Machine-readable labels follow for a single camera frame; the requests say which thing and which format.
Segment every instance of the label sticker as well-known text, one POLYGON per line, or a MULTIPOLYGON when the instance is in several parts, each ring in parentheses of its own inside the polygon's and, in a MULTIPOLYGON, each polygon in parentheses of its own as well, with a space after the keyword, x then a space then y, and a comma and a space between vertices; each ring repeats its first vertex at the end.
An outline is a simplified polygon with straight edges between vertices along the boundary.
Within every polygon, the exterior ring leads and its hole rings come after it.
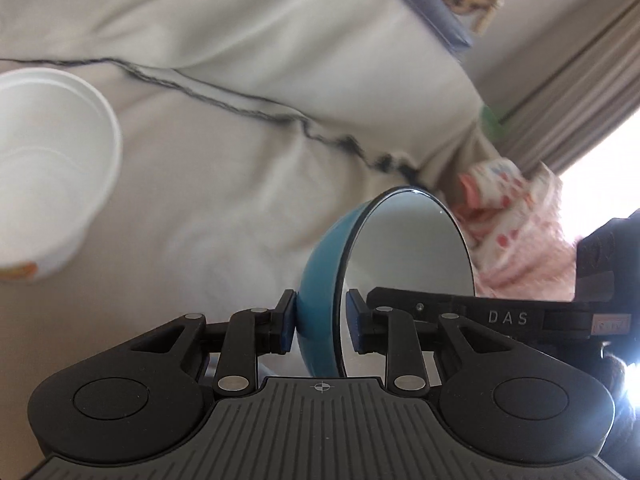
POLYGON ((631 330, 631 314, 593 314, 591 335, 624 335, 631 330))
POLYGON ((38 264, 30 262, 21 266, 0 269, 0 280, 25 280, 32 278, 36 272, 38 272, 38 264))

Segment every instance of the orange label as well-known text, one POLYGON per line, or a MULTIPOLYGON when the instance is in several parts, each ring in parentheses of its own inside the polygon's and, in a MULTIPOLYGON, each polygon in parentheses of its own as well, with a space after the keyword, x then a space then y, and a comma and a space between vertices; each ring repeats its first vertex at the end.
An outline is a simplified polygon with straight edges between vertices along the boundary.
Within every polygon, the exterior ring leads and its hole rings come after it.
POLYGON ((38 272, 38 264, 30 262, 21 266, 0 269, 0 280, 24 280, 38 272))

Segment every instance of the blue bowl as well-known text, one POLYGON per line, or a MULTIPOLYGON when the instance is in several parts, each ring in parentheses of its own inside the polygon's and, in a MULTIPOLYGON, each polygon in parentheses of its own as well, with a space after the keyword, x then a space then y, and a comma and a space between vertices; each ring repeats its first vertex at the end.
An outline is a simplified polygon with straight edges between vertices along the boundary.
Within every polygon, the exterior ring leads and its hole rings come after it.
POLYGON ((474 294, 466 245, 447 209, 414 187, 385 191, 338 220, 306 264, 296 328, 315 377, 347 376, 345 353, 353 348, 340 321, 345 280, 363 297, 374 286, 474 294))

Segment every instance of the black device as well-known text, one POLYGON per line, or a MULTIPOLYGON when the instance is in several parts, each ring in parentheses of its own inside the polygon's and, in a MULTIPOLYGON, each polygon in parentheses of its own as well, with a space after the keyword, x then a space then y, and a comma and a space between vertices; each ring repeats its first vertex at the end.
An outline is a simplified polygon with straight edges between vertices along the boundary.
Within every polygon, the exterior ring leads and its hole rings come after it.
POLYGON ((590 359, 604 342, 635 355, 637 222, 610 222, 581 242, 575 303, 380 289, 366 303, 350 290, 353 347, 386 356, 384 381, 258 384, 257 357, 291 347, 292 290, 275 309, 226 323, 179 317, 37 387, 28 415, 46 458, 27 478, 620 478, 597 458, 614 416, 608 391, 518 339, 592 345, 590 359), (510 314, 509 335, 492 330, 500 326, 492 312, 510 314), (441 386, 430 386, 423 351, 434 352, 441 386), (212 352, 220 357, 211 379, 212 352))

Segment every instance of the crosshair symbol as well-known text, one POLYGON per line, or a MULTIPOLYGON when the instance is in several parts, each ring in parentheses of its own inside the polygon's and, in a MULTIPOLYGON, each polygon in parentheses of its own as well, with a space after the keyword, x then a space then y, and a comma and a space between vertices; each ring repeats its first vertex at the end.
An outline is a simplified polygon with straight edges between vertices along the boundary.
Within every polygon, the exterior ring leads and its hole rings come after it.
POLYGON ((320 393, 324 394, 329 388, 333 388, 333 386, 328 385, 327 383, 318 383, 312 386, 312 388, 318 390, 320 393))

